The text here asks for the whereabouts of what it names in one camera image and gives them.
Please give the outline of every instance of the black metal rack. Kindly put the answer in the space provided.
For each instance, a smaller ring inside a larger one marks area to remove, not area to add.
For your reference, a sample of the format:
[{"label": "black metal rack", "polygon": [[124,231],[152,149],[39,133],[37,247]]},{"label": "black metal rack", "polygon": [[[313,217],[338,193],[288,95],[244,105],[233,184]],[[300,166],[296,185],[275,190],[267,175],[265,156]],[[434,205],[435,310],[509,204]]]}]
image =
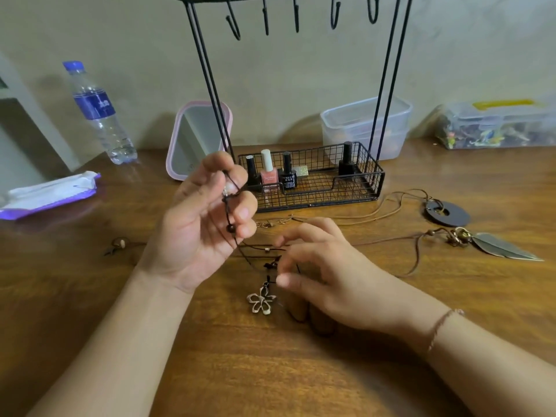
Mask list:
[{"label": "black metal rack", "polygon": [[[191,26],[191,32],[193,34],[193,40],[195,41],[195,47],[197,48],[197,53],[199,56],[199,62],[201,63],[201,68],[203,71],[203,75],[205,77],[205,82],[207,85],[207,90],[208,90],[208,94],[210,96],[210,100],[212,103],[212,108],[214,110],[214,114],[216,117],[216,122],[219,128],[219,132],[220,132],[220,137],[222,139],[222,142],[226,148],[226,151],[232,156],[234,162],[236,162],[236,156],[233,153],[233,146],[232,146],[232,142],[230,140],[230,135],[228,134],[228,130],[225,124],[225,119],[224,119],[224,112],[222,111],[222,107],[220,104],[220,98],[218,96],[218,91],[216,89],[216,84],[214,81],[214,77],[212,75],[212,69],[210,66],[210,62],[209,62],[209,58],[207,55],[207,50],[205,47],[205,41],[203,39],[203,35],[201,32],[201,27],[199,25],[199,20],[197,17],[197,12],[195,9],[195,5],[196,4],[201,4],[201,3],[226,3],[228,6],[228,10],[230,12],[230,14],[228,16],[226,16],[226,20],[230,25],[231,31],[233,33],[233,36],[240,41],[241,40],[241,33],[240,33],[240,28],[237,24],[235,15],[233,13],[233,8],[232,8],[232,3],[236,2],[236,1],[245,1],[245,0],[178,0],[183,2],[184,6],[185,6],[185,10],[187,12],[187,18],[189,19],[189,23]],[[399,9],[400,9],[400,4],[401,4],[401,0],[396,0],[396,4],[394,7],[394,14],[392,17],[392,26],[390,28],[390,36],[388,39],[388,45],[386,48],[386,56],[384,59],[384,66],[383,66],[383,73],[382,73],[382,78],[380,81],[380,88],[379,88],[379,95],[377,98],[377,103],[376,103],[376,109],[375,109],[375,114],[374,114],[374,121],[372,124],[372,131],[371,131],[371,138],[370,138],[370,142],[369,142],[369,146],[365,149],[365,147],[362,146],[358,146],[358,155],[361,153],[365,153],[366,154],[366,158],[360,158],[358,159],[358,169],[360,173],[363,173],[362,175],[359,175],[357,177],[354,177],[353,179],[351,179],[350,181],[353,182],[355,184],[355,182],[357,182],[358,186],[356,187],[355,185],[353,185],[350,190],[347,191],[343,191],[343,193],[351,193],[352,196],[349,195],[345,195],[344,197],[342,197],[340,195],[340,192],[335,191],[335,189],[337,189],[340,184],[340,182],[345,183],[345,180],[338,180],[338,178],[335,177],[331,177],[330,181],[326,179],[326,177],[323,177],[323,173],[328,173],[330,174],[334,168],[334,160],[333,158],[329,158],[330,162],[328,164],[323,163],[322,167],[312,167],[311,163],[307,163],[307,164],[302,164],[302,165],[307,165],[309,170],[310,170],[310,176],[311,174],[313,174],[313,178],[307,179],[307,184],[310,184],[310,182],[313,182],[315,185],[312,186],[305,186],[305,189],[302,190],[302,192],[304,193],[287,193],[284,192],[283,188],[280,189],[278,188],[278,190],[274,191],[274,196],[262,196],[259,198],[259,211],[274,211],[274,210],[284,210],[284,209],[295,209],[295,208],[300,208],[300,207],[307,207],[307,206],[321,206],[324,204],[337,204],[337,203],[351,203],[351,202],[362,202],[362,201],[369,201],[369,200],[375,200],[379,197],[380,195],[380,189],[382,187],[382,181],[384,180],[384,171],[382,171],[382,169],[380,168],[380,166],[378,165],[378,160],[380,159],[380,151],[382,149],[382,145],[383,145],[383,140],[384,140],[384,134],[386,131],[386,122],[388,119],[388,114],[390,112],[390,105],[392,103],[392,97],[394,94],[394,86],[395,86],[395,82],[396,82],[396,77],[398,75],[398,68],[399,68],[399,64],[400,64],[400,58],[401,58],[401,51],[403,48],[403,44],[404,44],[404,39],[405,39],[405,33],[407,30],[407,22],[409,20],[409,13],[411,11],[411,3],[413,0],[407,0],[407,6],[405,9],[405,14],[404,14],[404,21],[403,21],[403,25],[401,28],[401,34],[400,34],[400,39],[399,39],[399,45],[398,45],[398,52],[396,54],[396,59],[394,62],[394,70],[393,70],[393,74],[392,74],[392,83],[390,84],[390,90],[388,92],[388,99],[386,101],[386,109],[385,109],[385,113],[384,113],[384,121],[383,121],[383,125],[382,125],[382,130],[380,133],[380,139],[379,139],[379,146],[376,152],[376,160],[374,160],[372,158],[372,156],[370,155],[371,152],[371,146],[372,143],[374,141],[374,135],[375,135],[375,129],[376,129],[376,122],[378,120],[378,116],[379,116],[379,111],[380,111],[380,104],[383,98],[383,91],[384,91],[384,85],[385,85],[385,81],[386,81],[386,73],[388,70],[388,65],[389,65],[389,60],[390,60],[390,52],[392,50],[392,44],[393,44],[393,40],[394,40],[394,33],[396,31],[396,22],[398,20],[398,13],[399,13]],[[369,16],[369,21],[372,24],[375,24],[376,21],[378,20],[378,15],[379,15],[379,2],[380,0],[367,0],[367,12],[368,12],[368,16]],[[299,32],[299,5],[297,3],[297,0],[293,0],[293,6],[294,6],[294,23],[295,23],[295,29],[296,32]],[[338,18],[339,18],[339,13],[340,13],[340,6],[341,6],[341,2],[340,1],[335,1],[335,0],[331,0],[331,9],[330,9],[330,26],[332,27],[332,29],[335,29],[338,23]],[[262,13],[264,16],[264,24],[265,24],[265,33],[268,35],[269,34],[269,26],[268,26],[268,7],[267,7],[267,3],[266,0],[262,0]],[[328,147],[324,147],[324,148],[318,148],[321,149],[323,152],[323,155],[325,153],[325,149],[328,148],[328,153],[331,154],[332,156],[334,156],[333,153],[331,153],[335,148],[336,145],[332,145],[332,146],[328,146]],[[303,152],[305,152],[305,154],[301,154],[300,152],[302,151],[296,151],[297,152],[297,157],[300,158],[301,156],[308,155],[308,152],[312,152],[311,149],[306,149]],[[277,158],[280,158],[279,161],[281,161],[281,154],[280,153],[273,153],[273,156],[277,156]],[[245,163],[242,163],[242,159],[244,156],[240,156],[239,159],[239,163],[242,164],[243,166],[245,166]],[[325,196],[323,193],[324,192],[329,192],[328,196]]]}]

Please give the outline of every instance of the nail polish cap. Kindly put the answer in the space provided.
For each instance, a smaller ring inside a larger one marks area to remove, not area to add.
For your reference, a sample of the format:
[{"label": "nail polish cap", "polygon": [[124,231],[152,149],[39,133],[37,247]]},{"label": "nail polish cap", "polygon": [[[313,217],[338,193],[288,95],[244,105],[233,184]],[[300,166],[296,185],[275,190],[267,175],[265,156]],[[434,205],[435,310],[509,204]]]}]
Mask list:
[{"label": "nail polish cap", "polygon": [[344,155],[343,160],[344,164],[351,162],[351,146],[353,144],[351,142],[344,142]]},{"label": "nail polish cap", "polygon": [[256,177],[257,167],[255,166],[255,158],[253,157],[253,155],[247,155],[245,157],[245,160],[247,161],[247,175],[249,175],[250,177]]},{"label": "nail polish cap", "polygon": [[262,155],[262,165],[265,168],[266,172],[271,172],[274,169],[274,165],[272,165],[272,156],[270,155],[270,151],[268,149],[263,149],[261,151]]},{"label": "nail polish cap", "polygon": [[284,152],[282,154],[284,156],[284,173],[291,174],[291,152]]}]

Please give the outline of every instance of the wood grain surface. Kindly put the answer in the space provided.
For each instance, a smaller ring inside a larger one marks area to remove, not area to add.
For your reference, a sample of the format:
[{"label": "wood grain surface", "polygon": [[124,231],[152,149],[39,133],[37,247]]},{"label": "wood grain surface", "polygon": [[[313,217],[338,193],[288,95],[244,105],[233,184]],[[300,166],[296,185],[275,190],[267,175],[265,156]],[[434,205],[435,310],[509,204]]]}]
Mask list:
[{"label": "wood grain surface", "polygon": [[[89,162],[86,169],[102,174],[90,199],[0,222],[0,415],[23,415],[112,305],[141,247],[104,257],[111,239],[146,241],[168,205],[178,182],[166,175],[165,152],[139,156],[140,163],[129,166],[114,166],[104,155]],[[381,164],[383,194],[425,189],[466,209],[470,231],[491,232],[546,260],[501,259],[424,240],[419,270],[407,281],[556,364],[556,149],[446,151],[430,140],[408,140],[398,159]],[[296,213],[363,215],[375,207],[365,202]],[[363,242],[435,228],[421,208],[408,200],[393,217],[345,227],[346,237]],[[270,242],[281,229],[260,229],[251,242]],[[360,249],[392,273],[406,272],[414,261],[411,241]],[[279,306],[269,316],[252,314],[246,296],[261,283],[234,257],[197,290],[153,416],[468,415],[394,339],[342,327],[320,337]]]}]

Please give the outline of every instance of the leaf pendant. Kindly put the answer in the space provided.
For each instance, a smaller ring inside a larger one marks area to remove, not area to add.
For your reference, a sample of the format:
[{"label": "leaf pendant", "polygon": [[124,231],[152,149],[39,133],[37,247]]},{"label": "leaf pendant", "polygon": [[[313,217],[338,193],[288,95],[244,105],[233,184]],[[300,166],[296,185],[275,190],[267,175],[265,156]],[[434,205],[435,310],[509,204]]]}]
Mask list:
[{"label": "leaf pendant", "polygon": [[489,234],[488,232],[478,232],[477,234],[474,234],[473,242],[479,249],[483,252],[489,253],[490,255],[507,257],[509,259],[535,260],[543,262],[543,259],[538,256],[526,252],[525,250],[522,250],[507,241]]}]

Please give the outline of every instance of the white cap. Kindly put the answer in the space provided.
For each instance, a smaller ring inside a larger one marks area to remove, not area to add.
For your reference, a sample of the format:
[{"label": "white cap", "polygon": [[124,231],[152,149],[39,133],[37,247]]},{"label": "white cap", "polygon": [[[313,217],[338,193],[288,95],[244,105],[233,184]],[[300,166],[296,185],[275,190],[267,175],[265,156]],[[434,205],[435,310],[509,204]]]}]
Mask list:
[{"label": "white cap", "polygon": [[261,151],[262,155],[262,164],[264,165],[265,171],[270,172],[274,169],[274,165],[272,165],[272,156],[270,155],[270,151],[268,149],[263,149]]}]

